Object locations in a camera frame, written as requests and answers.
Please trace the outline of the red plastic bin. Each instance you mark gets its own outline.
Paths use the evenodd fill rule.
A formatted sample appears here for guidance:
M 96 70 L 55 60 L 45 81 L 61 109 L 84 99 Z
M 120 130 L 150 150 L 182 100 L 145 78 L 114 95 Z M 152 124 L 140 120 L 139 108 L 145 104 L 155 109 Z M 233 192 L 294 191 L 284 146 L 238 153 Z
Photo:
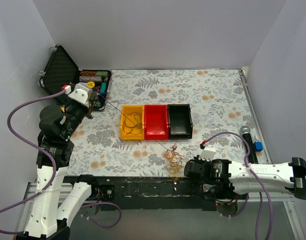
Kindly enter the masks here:
M 169 138 L 168 109 L 165 104 L 144 106 L 145 140 L 167 140 Z

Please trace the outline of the aluminium frame rail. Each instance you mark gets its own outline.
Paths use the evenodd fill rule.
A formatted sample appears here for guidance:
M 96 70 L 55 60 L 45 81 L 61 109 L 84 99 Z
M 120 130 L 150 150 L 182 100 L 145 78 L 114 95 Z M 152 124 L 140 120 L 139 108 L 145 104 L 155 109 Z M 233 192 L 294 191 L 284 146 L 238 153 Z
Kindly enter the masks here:
M 63 183 L 60 190 L 58 206 L 61 206 L 64 200 L 68 197 L 70 192 L 73 189 L 73 185 L 70 183 Z M 25 190 L 24 199 L 35 194 L 36 191 L 36 183 L 28 183 L 27 188 Z M 33 206 L 33 200 L 28 201 L 23 204 L 20 211 L 20 216 L 16 225 L 17 232 L 23 232 L 26 227 L 28 221 L 30 220 L 31 209 Z

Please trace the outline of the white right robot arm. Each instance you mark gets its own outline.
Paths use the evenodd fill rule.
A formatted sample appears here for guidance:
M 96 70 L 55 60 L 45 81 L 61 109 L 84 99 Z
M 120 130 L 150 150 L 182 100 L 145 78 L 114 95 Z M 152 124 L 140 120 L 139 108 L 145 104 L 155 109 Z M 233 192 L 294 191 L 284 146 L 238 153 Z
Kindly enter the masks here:
M 279 164 L 244 164 L 227 159 L 195 158 L 184 175 L 207 185 L 206 199 L 232 200 L 249 193 L 281 193 L 306 200 L 306 161 L 301 157 Z

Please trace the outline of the yellow round chip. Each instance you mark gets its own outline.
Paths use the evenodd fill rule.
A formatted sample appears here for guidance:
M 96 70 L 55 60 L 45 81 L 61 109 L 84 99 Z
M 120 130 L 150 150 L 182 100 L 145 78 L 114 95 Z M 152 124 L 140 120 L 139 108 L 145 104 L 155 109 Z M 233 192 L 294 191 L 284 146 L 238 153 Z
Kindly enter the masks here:
M 89 87 L 89 88 L 95 87 L 95 83 L 92 82 L 92 81 L 89 81 L 86 85 L 87 85 L 87 87 Z

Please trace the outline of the yellow plastic bin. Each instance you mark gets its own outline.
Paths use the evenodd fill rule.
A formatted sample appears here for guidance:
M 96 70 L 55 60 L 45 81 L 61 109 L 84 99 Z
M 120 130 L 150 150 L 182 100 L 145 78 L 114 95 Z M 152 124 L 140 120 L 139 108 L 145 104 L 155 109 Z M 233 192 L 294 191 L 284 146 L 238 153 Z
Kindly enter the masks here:
M 144 105 L 123 105 L 120 138 L 124 141 L 144 140 Z

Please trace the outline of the black plastic bin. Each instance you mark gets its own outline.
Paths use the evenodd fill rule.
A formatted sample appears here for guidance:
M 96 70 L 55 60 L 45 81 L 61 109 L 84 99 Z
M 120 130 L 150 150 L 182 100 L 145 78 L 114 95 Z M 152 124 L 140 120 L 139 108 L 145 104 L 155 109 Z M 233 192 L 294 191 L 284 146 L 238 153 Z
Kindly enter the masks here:
M 169 139 L 191 139 L 193 123 L 189 104 L 168 104 Z

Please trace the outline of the blue toy block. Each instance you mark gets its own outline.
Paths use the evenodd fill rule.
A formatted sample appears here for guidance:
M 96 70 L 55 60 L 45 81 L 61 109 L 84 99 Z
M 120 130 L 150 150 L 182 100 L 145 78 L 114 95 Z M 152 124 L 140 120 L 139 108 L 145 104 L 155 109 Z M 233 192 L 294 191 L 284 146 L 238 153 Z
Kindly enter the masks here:
M 261 152 L 264 149 L 263 144 L 260 141 L 254 142 L 253 145 L 255 152 Z

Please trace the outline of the black poker chip case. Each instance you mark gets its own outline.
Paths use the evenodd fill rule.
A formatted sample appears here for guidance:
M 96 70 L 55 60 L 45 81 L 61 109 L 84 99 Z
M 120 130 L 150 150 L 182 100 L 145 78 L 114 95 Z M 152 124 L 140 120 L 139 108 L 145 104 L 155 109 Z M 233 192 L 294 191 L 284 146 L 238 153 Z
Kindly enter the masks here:
M 43 71 L 39 72 L 39 85 L 49 94 L 59 92 L 64 85 L 95 83 L 91 88 L 96 92 L 94 111 L 102 112 L 106 106 L 112 72 L 110 70 L 80 69 L 62 45 L 50 49 L 50 58 Z

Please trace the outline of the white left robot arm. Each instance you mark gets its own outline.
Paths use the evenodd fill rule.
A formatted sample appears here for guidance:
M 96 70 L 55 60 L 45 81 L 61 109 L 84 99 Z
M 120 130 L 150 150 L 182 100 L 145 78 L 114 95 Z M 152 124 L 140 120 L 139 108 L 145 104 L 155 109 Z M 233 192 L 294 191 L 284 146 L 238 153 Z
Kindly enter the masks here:
M 74 185 L 70 194 L 59 204 L 61 186 L 74 148 L 70 140 L 84 118 L 92 118 L 92 103 L 84 106 L 68 99 L 64 109 L 58 105 L 44 107 L 40 114 L 37 155 L 37 185 L 30 218 L 22 239 L 66 240 L 70 225 L 86 199 L 94 200 L 99 187 L 86 181 Z

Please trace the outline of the floral table mat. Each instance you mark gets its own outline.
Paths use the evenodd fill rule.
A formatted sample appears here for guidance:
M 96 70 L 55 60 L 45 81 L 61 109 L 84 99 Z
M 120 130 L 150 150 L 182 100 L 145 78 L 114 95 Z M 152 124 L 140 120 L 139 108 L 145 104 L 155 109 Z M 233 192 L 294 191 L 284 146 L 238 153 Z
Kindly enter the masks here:
M 192 138 L 122 140 L 122 106 L 148 104 L 189 104 Z M 253 141 L 263 140 L 237 69 L 113 70 L 104 111 L 84 119 L 72 136 L 67 174 L 167 177 L 174 171 L 181 176 L 185 162 L 200 154 L 206 139 L 216 158 L 242 162 L 245 148 L 236 137 L 242 126 L 251 129 Z

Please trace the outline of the black microphone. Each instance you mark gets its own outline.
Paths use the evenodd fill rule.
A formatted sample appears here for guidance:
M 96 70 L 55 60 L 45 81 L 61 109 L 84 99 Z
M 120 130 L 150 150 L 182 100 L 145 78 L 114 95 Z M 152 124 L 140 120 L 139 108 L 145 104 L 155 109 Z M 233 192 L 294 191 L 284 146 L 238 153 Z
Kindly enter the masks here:
M 250 153 L 248 155 L 248 162 L 251 164 L 258 164 L 258 158 L 256 155 L 256 151 L 255 151 L 255 146 L 252 140 L 252 136 L 251 136 L 251 129 L 244 125 L 240 128 L 240 134 L 242 136 L 242 138 L 245 140 L 245 142 L 247 143 L 246 146 L 246 150 L 250 150 Z

